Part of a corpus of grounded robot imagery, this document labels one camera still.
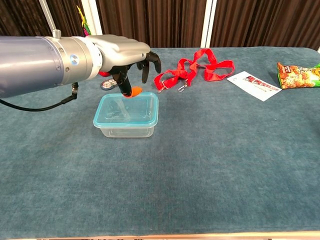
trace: white card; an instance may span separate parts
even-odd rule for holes
[[[281,91],[281,88],[262,81],[246,71],[230,76],[227,80],[263,102]]]

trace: black object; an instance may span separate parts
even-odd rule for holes
[[[67,98],[63,99],[61,102],[58,102],[54,105],[51,105],[51,106],[47,106],[47,107],[43,107],[43,108],[27,108],[27,107],[22,107],[22,106],[17,106],[17,105],[13,105],[9,102],[6,102],[6,101],[3,101],[2,99],[0,99],[0,103],[3,104],[3,105],[6,105],[10,108],[14,108],[14,109],[18,109],[18,110],[21,110],[21,111],[27,111],[27,112],[43,112],[43,111],[47,111],[47,110],[50,110],[50,109],[53,109],[53,108],[56,108],[62,104],[66,104],[72,100],[75,100],[77,99],[77,95],[78,95],[78,83],[75,82],[72,84],[72,94],[71,96],[68,96]]]
[[[137,68],[142,70],[142,83],[146,83],[149,75],[149,62],[154,64],[154,68],[157,73],[161,73],[161,61],[159,56],[150,51],[146,54],[146,57],[143,61],[139,61],[136,63]],[[118,84],[121,93],[130,97],[132,94],[132,88],[127,76],[128,70],[131,68],[133,64],[125,65],[125,66],[114,66],[109,73],[112,75],[113,79]]]

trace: chip bag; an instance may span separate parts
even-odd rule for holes
[[[320,64],[315,67],[287,66],[277,62],[282,89],[320,87]]]

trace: black cable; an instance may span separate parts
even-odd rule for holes
[[[68,96],[67,98],[63,99],[61,102],[58,102],[54,105],[51,106],[47,106],[47,107],[43,107],[43,108],[27,108],[27,107],[22,107],[22,106],[17,106],[17,105],[13,105],[9,102],[3,101],[2,99],[0,99],[0,103],[3,105],[6,105],[10,108],[14,108],[14,109],[18,109],[21,111],[27,111],[27,112],[42,112],[42,111],[47,111],[53,108],[56,108],[62,104],[66,104],[74,99],[77,99],[77,94],[78,94],[78,83],[75,82],[72,84],[72,95]]]

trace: orange object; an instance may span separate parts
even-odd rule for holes
[[[134,98],[138,96],[140,93],[142,93],[143,91],[143,88],[140,86],[134,86],[131,89],[132,89],[131,96],[125,96],[126,98]]]

